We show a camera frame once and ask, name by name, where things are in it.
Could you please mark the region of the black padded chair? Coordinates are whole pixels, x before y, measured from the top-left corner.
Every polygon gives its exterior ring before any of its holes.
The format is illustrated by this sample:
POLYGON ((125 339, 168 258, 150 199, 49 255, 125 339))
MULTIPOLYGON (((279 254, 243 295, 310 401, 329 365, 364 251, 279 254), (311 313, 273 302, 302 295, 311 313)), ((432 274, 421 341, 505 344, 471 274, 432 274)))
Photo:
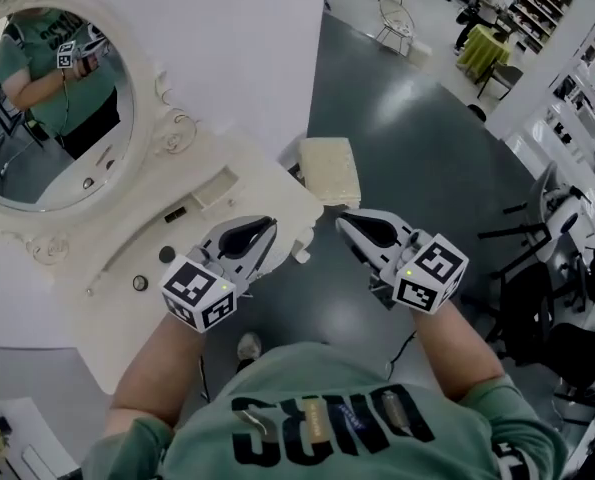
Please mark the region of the black padded chair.
POLYGON ((595 331, 570 323, 554 326, 545 344, 543 364, 595 400, 595 331))

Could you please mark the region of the white ornate oval mirror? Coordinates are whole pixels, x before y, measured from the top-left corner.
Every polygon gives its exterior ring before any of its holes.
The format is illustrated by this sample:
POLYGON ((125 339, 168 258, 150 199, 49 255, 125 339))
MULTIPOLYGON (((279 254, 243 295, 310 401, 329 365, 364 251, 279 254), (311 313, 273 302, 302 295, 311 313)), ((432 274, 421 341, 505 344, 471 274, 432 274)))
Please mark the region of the white ornate oval mirror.
POLYGON ((133 127, 127 149, 91 195, 55 209, 29 210, 0 202, 0 235, 13 235, 30 255, 45 253, 66 234, 67 261, 92 266, 93 249, 112 257, 143 224, 167 212, 201 185, 188 148, 197 144, 197 126, 165 99, 162 74, 155 71, 128 23, 105 0, 0 0, 0 18, 36 4, 62 7, 100 25, 118 47, 133 91, 133 127), (101 244, 115 223, 122 238, 101 244))

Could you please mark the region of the yellow-green clothed round table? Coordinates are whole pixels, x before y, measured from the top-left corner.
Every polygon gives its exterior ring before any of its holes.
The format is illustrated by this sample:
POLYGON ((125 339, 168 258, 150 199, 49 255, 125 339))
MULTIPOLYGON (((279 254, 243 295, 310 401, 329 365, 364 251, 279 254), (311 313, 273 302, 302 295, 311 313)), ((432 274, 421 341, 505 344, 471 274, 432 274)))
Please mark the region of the yellow-green clothed round table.
POLYGON ((456 64, 469 79, 475 82, 493 63, 506 64, 510 54, 508 42, 497 40, 492 29, 476 25, 469 32, 456 64))

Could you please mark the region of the white open shelf unit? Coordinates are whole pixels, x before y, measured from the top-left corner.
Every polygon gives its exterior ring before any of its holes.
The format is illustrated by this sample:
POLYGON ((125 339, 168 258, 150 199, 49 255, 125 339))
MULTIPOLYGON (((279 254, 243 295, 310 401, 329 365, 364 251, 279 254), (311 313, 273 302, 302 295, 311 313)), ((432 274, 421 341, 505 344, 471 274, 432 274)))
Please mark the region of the white open shelf unit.
POLYGON ((30 398, 0 400, 0 416, 12 427, 0 452, 0 480, 77 480, 79 464, 57 439, 30 398))

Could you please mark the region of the person's right forearm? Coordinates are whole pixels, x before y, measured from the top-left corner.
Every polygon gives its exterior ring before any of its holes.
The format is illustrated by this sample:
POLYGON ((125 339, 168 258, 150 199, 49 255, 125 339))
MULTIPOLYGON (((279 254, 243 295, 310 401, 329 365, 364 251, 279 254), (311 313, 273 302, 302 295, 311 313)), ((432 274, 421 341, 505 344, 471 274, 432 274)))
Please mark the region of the person's right forearm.
POLYGON ((505 376, 497 355, 450 300, 434 314, 411 314, 417 339, 447 398, 458 402, 476 386, 505 376))

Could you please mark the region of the white pouf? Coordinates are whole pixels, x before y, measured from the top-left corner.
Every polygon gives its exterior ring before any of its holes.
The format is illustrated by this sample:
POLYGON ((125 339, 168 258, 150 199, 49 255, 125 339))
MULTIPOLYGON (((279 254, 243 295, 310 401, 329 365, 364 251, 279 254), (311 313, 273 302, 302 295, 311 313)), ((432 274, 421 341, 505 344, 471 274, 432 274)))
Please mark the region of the white pouf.
POLYGON ((432 48, 420 41, 414 40, 408 50, 408 60, 422 69, 432 57, 432 48))

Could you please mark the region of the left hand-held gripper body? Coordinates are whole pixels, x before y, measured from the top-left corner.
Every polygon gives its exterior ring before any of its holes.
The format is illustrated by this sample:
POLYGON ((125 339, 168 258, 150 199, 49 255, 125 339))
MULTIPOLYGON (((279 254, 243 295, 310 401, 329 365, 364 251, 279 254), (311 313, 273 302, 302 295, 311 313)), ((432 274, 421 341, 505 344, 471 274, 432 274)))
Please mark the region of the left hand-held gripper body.
POLYGON ((237 311, 250 275, 251 260, 245 256, 232 258, 214 247, 195 246, 175 257, 159 288, 174 317, 205 333, 237 311))

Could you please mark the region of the cream upholstered stool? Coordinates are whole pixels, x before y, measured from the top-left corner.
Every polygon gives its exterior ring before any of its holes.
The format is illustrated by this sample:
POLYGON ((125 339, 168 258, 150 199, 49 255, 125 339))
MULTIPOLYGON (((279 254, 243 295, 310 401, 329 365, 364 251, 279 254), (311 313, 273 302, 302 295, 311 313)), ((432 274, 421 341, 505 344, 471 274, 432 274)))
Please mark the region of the cream upholstered stool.
POLYGON ((294 141, 279 156, 287 170, 297 167, 297 178, 324 206, 358 209, 361 187, 347 137, 310 137, 294 141))

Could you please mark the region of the person's left forearm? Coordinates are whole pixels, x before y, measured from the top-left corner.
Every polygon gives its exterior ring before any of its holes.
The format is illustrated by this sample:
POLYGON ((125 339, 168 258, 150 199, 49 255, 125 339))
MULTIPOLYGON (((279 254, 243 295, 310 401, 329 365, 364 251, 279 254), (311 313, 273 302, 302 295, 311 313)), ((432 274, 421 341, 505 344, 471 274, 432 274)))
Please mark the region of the person's left forearm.
POLYGON ((166 315, 120 379, 106 418, 106 436, 150 418, 172 429, 199 375, 205 336, 166 315))

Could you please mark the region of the white rectangular box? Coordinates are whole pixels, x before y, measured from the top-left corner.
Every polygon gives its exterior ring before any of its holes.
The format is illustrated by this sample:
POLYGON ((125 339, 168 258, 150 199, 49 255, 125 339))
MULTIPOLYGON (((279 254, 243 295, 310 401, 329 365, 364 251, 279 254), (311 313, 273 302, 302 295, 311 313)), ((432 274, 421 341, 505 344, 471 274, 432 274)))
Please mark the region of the white rectangular box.
POLYGON ((239 185, 239 176, 224 166, 210 179, 191 191, 191 196, 203 213, 216 210, 234 197, 239 185))

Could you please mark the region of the white dressing table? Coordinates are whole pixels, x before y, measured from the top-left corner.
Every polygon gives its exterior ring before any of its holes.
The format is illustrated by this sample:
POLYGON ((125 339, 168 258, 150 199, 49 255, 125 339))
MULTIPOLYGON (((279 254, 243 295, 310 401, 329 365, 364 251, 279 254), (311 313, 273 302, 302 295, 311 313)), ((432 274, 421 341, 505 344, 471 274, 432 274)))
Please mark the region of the white dressing table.
POLYGON ((131 237, 122 239, 121 248, 112 257, 95 247, 92 266, 67 261, 66 234, 50 243, 47 252, 34 255, 52 278, 51 291, 61 307, 71 346, 105 393, 114 392, 125 369, 165 315, 158 288, 166 270, 158 258, 163 246, 185 255, 222 222, 270 216, 277 221, 278 231, 261 266, 262 273, 269 273, 290 256, 295 245, 307 240, 322 215, 321 202, 255 143, 217 136, 203 128, 197 128, 196 137, 197 144, 187 151, 202 183, 224 166, 239 176, 229 205, 203 213, 189 192, 167 212, 160 212, 131 237), (166 223, 164 216, 179 207, 185 207, 187 213, 166 223), (148 279, 146 291, 133 289, 136 275, 148 279))

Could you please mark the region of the black metal stand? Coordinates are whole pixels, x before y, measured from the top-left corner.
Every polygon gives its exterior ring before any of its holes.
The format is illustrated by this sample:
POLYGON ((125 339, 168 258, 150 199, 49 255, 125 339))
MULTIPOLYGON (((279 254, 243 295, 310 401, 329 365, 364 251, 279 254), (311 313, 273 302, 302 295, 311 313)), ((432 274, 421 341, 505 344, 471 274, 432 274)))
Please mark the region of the black metal stand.
POLYGON ((480 232, 477 234, 479 240, 505 238, 522 235, 524 238, 525 250, 506 266, 493 271, 490 274, 492 280, 505 277, 513 269, 520 266, 529 259, 536 259, 541 263, 547 263, 556 248, 553 237, 547 226, 546 211, 542 204, 529 206, 527 202, 503 210, 504 215, 517 213, 520 210, 524 213, 524 221, 514 227, 500 230, 480 232))

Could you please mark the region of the grey-green chair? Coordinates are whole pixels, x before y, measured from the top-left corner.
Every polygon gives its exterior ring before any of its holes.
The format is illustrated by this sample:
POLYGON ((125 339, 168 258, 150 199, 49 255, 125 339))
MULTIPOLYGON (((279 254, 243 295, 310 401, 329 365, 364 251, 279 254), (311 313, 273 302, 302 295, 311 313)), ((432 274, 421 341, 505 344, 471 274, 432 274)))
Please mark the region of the grey-green chair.
POLYGON ((519 68, 493 61, 477 78, 475 84, 481 83, 481 87, 477 98, 483 94, 486 86, 490 80, 495 80, 507 89, 506 93, 501 97, 503 100, 506 95, 514 88, 517 82, 523 76, 523 71, 519 68))

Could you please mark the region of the white rounded machine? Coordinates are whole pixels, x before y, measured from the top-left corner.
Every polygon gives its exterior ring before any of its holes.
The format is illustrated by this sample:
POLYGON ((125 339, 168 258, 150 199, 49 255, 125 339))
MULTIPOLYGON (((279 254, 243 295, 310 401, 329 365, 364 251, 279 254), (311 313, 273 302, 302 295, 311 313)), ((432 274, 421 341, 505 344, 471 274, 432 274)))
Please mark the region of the white rounded machine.
POLYGON ((552 161, 533 183, 525 209, 525 223, 531 227, 526 238, 536 259, 550 260, 559 239, 568 234, 583 212, 588 199, 575 185, 559 176, 552 161))

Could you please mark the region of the black office chair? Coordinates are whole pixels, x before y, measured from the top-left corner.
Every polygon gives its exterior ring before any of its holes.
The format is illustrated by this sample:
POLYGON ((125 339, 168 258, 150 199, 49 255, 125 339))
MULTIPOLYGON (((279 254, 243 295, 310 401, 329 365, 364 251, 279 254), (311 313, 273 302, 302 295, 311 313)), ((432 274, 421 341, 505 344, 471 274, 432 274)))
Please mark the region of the black office chair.
POLYGON ((502 341, 501 358, 517 366, 539 361, 554 318, 551 278, 545 263, 533 263, 516 275, 500 278, 498 309, 492 316, 493 329, 486 341, 502 341))

